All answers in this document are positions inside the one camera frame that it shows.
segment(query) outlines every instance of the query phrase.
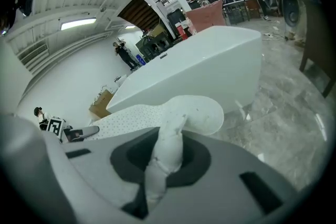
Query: ceiling light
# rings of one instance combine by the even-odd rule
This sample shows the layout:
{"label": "ceiling light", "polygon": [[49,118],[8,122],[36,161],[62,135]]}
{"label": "ceiling light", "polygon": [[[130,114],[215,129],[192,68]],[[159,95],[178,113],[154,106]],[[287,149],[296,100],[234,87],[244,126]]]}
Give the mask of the ceiling light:
{"label": "ceiling light", "polygon": [[96,18],[91,18],[91,19],[75,20],[74,22],[63,23],[61,25],[61,30],[69,29],[80,25],[93,24],[95,21]]}

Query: vent grille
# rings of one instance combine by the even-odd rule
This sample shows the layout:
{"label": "vent grille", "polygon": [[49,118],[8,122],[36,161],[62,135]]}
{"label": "vent grille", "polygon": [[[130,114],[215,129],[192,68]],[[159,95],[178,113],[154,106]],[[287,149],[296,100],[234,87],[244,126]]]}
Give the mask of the vent grille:
{"label": "vent grille", "polygon": [[32,61],[34,58],[36,58],[46,50],[48,50],[47,44],[41,45],[40,47],[29,53],[27,56],[25,56],[23,59],[21,59],[22,64],[27,65],[30,61]]}

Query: blue object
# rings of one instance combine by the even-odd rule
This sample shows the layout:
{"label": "blue object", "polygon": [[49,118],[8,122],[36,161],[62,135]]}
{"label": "blue object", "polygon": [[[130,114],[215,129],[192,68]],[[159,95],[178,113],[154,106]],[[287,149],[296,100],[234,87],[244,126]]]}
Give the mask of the blue object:
{"label": "blue object", "polygon": [[137,60],[144,66],[145,64],[146,64],[146,62],[145,62],[145,60],[144,59],[142,59],[142,57],[140,56],[140,55],[136,55],[137,57]]}

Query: pink chair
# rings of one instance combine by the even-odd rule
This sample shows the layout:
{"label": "pink chair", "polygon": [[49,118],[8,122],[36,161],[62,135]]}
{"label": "pink chair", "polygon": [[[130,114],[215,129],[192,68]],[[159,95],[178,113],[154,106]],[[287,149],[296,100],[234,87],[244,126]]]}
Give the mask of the pink chair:
{"label": "pink chair", "polygon": [[187,12],[186,15],[193,23],[197,32],[214,25],[225,26],[222,6],[223,1],[218,0],[208,6],[193,9]]}

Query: tiled floor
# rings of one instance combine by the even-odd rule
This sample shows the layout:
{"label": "tiled floor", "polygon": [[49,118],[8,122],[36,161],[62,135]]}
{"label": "tiled floor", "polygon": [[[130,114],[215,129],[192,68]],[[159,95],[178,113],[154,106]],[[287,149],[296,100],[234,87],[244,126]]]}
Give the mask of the tiled floor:
{"label": "tiled floor", "polygon": [[336,87],[323,98],[320,91],[328,77],[312,62],[300,72],[303,49],[293,41],[285,42],[282,18],[271,20],[253,19],[237,25],[273,37],[262,36],[261,74],[254,102],[227,113],[222,129],[212,137],[263,158],[300,190],[319,176],[332,143]]}

